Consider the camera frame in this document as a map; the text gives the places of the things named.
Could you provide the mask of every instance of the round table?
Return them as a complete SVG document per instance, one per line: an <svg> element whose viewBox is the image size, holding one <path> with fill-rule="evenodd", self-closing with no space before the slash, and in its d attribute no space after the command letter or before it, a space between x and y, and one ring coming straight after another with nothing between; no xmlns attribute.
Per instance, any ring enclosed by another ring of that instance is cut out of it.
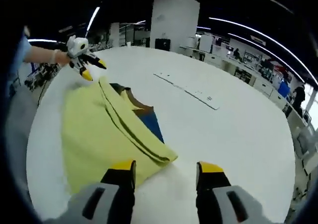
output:
<svg viewBox="0 0 318 224"><path fill-rule="evenodd" d="M196 162L222 167L263 206L264 215L283 222L295 179L291 133L281 110L234 76L189 57L143 47L96 52L107 70L90 66L93 78L131 87L143 104L154 106L163 139L179 158L135 192L133 224L198 223ZM165 73L178 84L210 94L213 110L182 89L154 76ZM48 87L34 118L27 150L27 179L40 218L58 217L70 195L63 169L61 119L64 95L88 85L69 67Z"/></svg>

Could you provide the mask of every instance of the black ceiling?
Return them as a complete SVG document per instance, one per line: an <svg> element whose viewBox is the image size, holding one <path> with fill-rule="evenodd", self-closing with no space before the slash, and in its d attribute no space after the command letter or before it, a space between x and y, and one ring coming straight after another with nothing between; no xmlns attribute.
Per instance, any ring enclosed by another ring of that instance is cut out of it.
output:
<svg viewBox="0 0 318 224"><path fill-rule="evenodd" d="M213 33L225 36L232 33L249 40L251 35L255 35L266 41L266 48L287 62L306 82L317 87L305 68L275 43L245 28L209 19L226 19L261 31L291 50L318 77L312 39L318 34L318 24L315 24L315 12L312 9L315 0L275 0L289 10L271 0L197 1L200 2L199 26L210 27ZM85 34L95 8L100 6L91 31L107 29L112 22L141 20L146 20L150 28L152 3L153 0L51 0L50 3L33 0L29 2L31 12L26 23L32 38L66 41L67 34L72 32L78 36ZM67 26L73 29L59 33Z"/></svg>

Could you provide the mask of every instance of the office desk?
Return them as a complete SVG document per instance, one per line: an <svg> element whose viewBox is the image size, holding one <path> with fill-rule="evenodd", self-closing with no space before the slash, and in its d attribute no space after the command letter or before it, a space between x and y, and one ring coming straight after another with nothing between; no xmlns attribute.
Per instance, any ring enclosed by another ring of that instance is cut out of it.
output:
<svg viewBox="0 0 318 224"><path fill-rule="evenodd" d="M295 179L292 137L284 116L251 86L206 63L142 47L96 52L109 82L132 88L142 103L154 106L165 143L179 155L170 166L136 190L135 224L197 224L196 162L221 166L232 185L248 191L264 215L283 222ZM169 73L220 103L213 110L153 73ZM35 210L45 220L60 215L70 198L63 170L61 115L68 89L87 85L69 67L48 87L35 116L27 150L27 178Z"/></svg>

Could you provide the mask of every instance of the window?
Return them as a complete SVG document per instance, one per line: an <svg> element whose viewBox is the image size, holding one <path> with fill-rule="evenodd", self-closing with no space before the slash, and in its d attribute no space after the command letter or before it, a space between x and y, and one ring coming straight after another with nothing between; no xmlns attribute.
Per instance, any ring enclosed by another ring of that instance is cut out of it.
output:
<svg viewBox="0 0 318 224"><path fill-rule="evenodd" d="M302 109L305 110L307 107L307 104L310 100L310 97L314 91L314 88L308 84L305 84L305 100L302 102Z"/></svg>
<svg viewBox="0 0 318 224"><path fill-rule="evenodd" d="M309 110L309 115L312 117L312 125L314 129L318 129L318 93L316 94L313 105Z"/></svg>

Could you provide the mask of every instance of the person's arm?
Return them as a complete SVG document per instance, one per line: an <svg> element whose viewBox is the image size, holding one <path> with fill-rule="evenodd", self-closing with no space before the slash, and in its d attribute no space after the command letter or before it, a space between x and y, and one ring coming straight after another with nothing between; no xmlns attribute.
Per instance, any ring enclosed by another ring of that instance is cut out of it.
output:
<svg viewBox="0 0 318 224"><path fill-rule="evenodd" d="M26 54L26 56L24 57L24 62L50 63L52 61L52 58L54 57L54 53L55 53L54 63L66 65L71 61L70 57L67 56L67 53L65 52L61 52L61 51L55 52L54 50L43 49L43 48L32 46L31 49Z"/></svg>

